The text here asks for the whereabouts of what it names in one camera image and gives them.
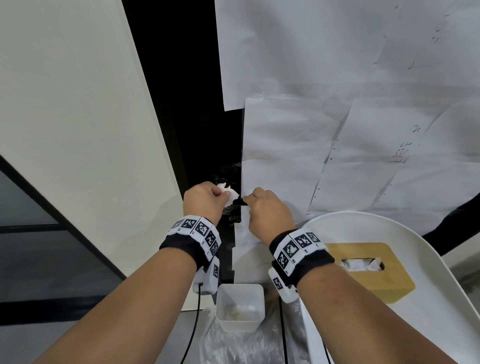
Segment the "black cable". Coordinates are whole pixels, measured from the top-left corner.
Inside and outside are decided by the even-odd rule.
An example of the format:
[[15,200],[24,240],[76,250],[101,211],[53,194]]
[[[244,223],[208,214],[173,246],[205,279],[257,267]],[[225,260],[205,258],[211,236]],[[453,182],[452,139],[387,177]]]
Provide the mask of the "black cable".
[[189,341],[189,343],[188,343],[187,350],[185,350],[185,354],[183,355],[183,359],[181,360],[180,364],[183,364],[183,362],[185,361],[185,358],[187,357],[188,349],[190,349],[190,345],[192,344],[192,341],[193,341],[193,336],[195,335],[195,329],[197,328],[198,314],[200,313],[200,295],[201,295],[200,287],[201,287],[202,285],[203,285],[203,283],[199,283],[199,284],[198,284],[197,317],[195,318],[195,324],[193,325],[193,332],[192,332],[192,336],[190,337],[190,341]]
[[327,356],[328,364],[332,364],[332,363],[330,362],[330,357],[328,356],[328,350],[327,350],[327,347],[325,346],[325,343],[324,343],[324,340],[323,340],[323,339],[322,339],[322,344],[324,345],[325,355]]
[[282,299],[280,297],[278,298],[278,305],[280,306],[280,324],[282,325],[283,356],[285,357],[285,364],[288,364],[287,339],[285,338],[285,326],[283,324]]

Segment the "white tray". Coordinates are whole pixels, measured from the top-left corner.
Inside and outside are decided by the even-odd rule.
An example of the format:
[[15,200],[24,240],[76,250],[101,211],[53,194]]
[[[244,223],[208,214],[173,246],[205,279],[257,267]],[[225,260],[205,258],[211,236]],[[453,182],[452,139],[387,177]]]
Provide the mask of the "white tray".
[[[409,228],[378,215],[333,212],[305,224],[323,243],[388,244],[416,289],[389,306],[459,364],[480,363],[480,316],[437,252]],[[302,304],[312,364],[327,364],[322,339]]]

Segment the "wooden tissue box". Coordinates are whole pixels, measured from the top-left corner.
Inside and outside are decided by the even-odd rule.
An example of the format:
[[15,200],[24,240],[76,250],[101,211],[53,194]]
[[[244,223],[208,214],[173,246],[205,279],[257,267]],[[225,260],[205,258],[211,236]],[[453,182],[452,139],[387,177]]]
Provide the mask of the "wooden tissue box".
[[380,258],[381,271],[348,272],[358,283],[374,293],[385,303],[395,303],[415,289],[415,283],[405,268],[385,243],[325,244],[329,253],[340,265],[342,259]]

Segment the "small white bin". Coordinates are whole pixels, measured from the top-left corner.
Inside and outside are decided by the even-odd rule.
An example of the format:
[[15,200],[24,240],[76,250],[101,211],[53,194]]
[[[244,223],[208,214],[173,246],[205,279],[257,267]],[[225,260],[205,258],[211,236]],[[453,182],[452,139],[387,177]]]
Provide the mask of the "small white bin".
[[221,284],[216,317],[226,332],[254,332],[265,318],[264,289],[260,284]]

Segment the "wristband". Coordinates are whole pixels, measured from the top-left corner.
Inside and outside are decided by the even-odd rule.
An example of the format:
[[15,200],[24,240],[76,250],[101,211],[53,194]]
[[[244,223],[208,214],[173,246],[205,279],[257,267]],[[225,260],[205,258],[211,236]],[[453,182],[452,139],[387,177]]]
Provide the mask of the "wristband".
[[166,247],[182,249],[195,260],[198,270],[200,267],[208,266],[221,243],[215,225],[208,219],[187,215],[168,231],[160,249]]
[[278,235],[269,249],[275,259],[272,267],[286,286],[296,287],[313,268],[335,262],[325,244],[312,231],[304,229]]

